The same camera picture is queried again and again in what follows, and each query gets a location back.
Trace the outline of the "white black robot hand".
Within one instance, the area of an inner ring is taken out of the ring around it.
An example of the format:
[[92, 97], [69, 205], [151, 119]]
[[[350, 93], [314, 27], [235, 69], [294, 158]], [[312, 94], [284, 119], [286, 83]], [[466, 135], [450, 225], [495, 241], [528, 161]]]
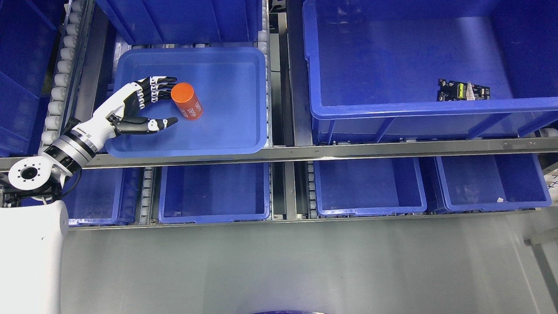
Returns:
[[94, 152], [106, 141], [122, 134], [153, 135], [178, 122], [177, 117], [149, 119], [140, 116], [146, 107], [170, 99], [177, 84], [176, 77], [154, 76], [125, 84], [106, 99], [92, 114], [91, 119], [79, 123], [65, 136], [81, 140]]

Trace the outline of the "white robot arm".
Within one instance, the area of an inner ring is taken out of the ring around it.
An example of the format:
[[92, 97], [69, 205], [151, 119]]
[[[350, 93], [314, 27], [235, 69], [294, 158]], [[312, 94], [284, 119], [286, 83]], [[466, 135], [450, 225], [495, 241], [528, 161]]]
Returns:
[[81, 123], [8, 173], [15, 199], [45, 196], [40, 205], [1, 209], [1, 312], [59, 314], [61, 262], [68, 211], [61, 199], [66, 178], [85, 167], [114, 137], [112, 127]]

